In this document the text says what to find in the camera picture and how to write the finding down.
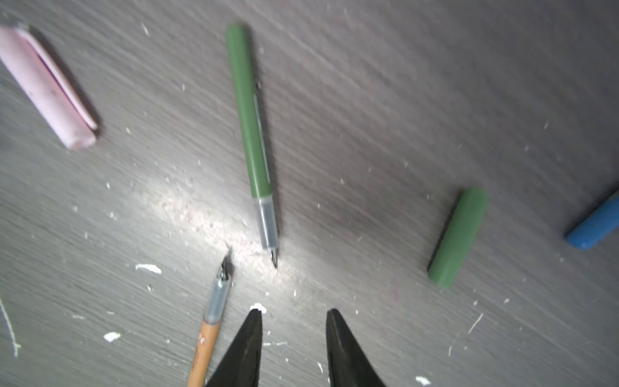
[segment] pen nib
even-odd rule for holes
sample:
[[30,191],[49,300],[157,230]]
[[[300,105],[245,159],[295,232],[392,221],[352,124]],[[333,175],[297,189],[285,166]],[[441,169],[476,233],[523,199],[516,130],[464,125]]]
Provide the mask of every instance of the pen nib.
[[273,262],[273,266],[277,269],[277,250],[271,250],[271,262]]
[[228,254],[223,257],[222,267],[219,269],[219,273],[217,273],[217,277],[221,280],[228,280],[230,278],[230,271],[228,269],[230,255],[232,255],[232,251],[229,251]]

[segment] brushed metal surface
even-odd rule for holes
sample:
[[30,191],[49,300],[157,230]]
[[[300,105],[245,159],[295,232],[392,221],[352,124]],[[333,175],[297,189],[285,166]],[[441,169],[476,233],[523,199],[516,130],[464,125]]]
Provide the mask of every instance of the brushed metal surface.
[[[262,386],[327,385],[332,307],[388,386],[615,385],[619,233],[591,251],[562,234],[619,172],[618,8],[3,0],[7,22],[62,58],[102,130],[66,152],[0,71],[0,297],[22,346],[15,359],[3,320],[0,384],[183,386],[230,245],[209,374],[259,302]],[[260,247],[223,41],[236,20],[253,28],[278,271]],[[426,265],[472,185],[491,205],[440,291]],[[108,343],[110,331],[122,336]]]

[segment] green pen barrel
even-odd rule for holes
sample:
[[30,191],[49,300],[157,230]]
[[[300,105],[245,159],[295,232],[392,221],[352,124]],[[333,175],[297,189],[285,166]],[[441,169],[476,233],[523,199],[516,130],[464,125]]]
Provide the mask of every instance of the green pen barrel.
[[256,83],[251,69],[251,55],[245,27],[231,24],[226,29],[228,60],[232,72],[232,83],[236,97],[238,121],[241,125],[241,137],[245,150],[245,162],[249,174],[251,196],[254,198],[258,214],[258,229],[262,248],[277,249],[277,224],[271,177],[267,168],[262,123],[256,96]]
[[436,285],[448,288],[475,240],[488,207],[488,195],[481,188],[463,192],[436,254],[428,277]]
[[254,199],[262,198],[272,194],[271,178],[264,152],[262,123],[258,110],[256,83],[251,69],[247,33],[243,25],[231,24],[226,29],[226,43],[251,195]]

